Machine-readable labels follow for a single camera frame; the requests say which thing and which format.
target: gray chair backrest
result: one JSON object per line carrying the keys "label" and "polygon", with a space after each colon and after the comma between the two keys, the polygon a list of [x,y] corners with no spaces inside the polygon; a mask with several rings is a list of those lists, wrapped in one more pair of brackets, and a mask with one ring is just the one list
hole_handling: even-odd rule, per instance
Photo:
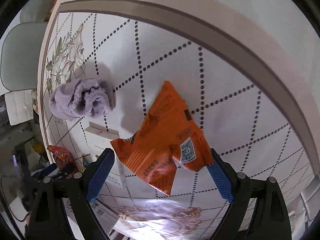
{"label": "gray chair backrest", "polygon": [[4,40],[0,77],[7,90],[37,88],[40,49],[46,22],[23,23],[15,26]]}

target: snack wrapper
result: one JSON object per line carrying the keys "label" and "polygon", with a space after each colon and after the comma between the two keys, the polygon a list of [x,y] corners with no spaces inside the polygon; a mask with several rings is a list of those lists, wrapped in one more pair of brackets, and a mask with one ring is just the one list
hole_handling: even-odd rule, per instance
{"label": "snack wrapper", "polygon": [[173,160],[199,171],[213,164],[210,147],[188,106],[165,81],[141,128],[130,139],[111,141],[119,160],[139,178],[170,195],[176,173]]}
{"label": "snack wrapper", "polygon": [[[48,150],[52,152],[54,161],[56,162],[57,167],[60,170],[63,169],[68,163],[73,163],[76,166],[71,153],[69,153],[67,150],[55,145],[49,145]],[[72,174],[74,175],[77,172],[78,172],[78,169],[75,168]]]}

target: blue gripper pad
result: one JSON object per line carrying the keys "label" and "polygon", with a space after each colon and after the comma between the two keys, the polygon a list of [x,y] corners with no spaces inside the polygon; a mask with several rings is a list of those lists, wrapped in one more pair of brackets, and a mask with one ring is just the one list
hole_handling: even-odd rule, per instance
{"label": "blue gripper pad", "polygon": [[106,148],[96,161],[96,163],[98,162],[100,162],[100,164],[93,172],[93,175],[90,178],[87,186],[87,194],[85,196],[85,199],[88,201],[88,203],[90,203],[91,200],[96,199],[98,197],[103,183],[106,181],[111,171],[111,168],[115,163],[115,154],[113,150]]}
{"label": "blue gripper pad", "polygon": [[228,202],[231,204],[234,199],[232,185],[219,163],[214,160],[214,164],[212,166],[207,165],[206,167],[211,175],[211,178],[216,184],[221,197],[228,200]]}

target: purple cloth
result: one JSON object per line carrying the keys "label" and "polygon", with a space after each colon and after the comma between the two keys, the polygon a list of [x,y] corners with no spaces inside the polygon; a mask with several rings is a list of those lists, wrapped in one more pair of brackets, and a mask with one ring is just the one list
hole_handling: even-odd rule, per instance
{"label": "purple cloth", "polygon": [[101,117],[113,110],[114,94],[110,84],[99,78],[77,78],[61,84],[50,96],[51,113],[61,119],[82,116]]}

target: silver screw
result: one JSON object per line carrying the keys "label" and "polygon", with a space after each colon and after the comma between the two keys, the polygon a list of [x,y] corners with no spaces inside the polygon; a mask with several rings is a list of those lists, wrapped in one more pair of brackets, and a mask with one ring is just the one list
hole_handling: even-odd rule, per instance
{"label": "silver screw", "polygon": [[275,179],[274,177],[269,177],[269,181],[270,181],[271,183],[276,183],[276,179]]}
{"label": "silver screw", "polygon": [[243,172],[238,172],[237,176],[239,179],[244,179],[245,178],[245,174]]}
{"label": "silver screw", "polygon": [[79,179],[79,178],[82,177],[82,173],[81,173],[81,172],[77,172],[75,175],[73,175],[73,177],[74,177],[75,179]]}
{"label": "silver screw", "polygon": [[43,182],[44,182],[44,183],[49,183],[49,182],[50,182],[50,180],[51,180],[51,178],[50,178],[50,177],[45,177],[45,178],[43,179]]}

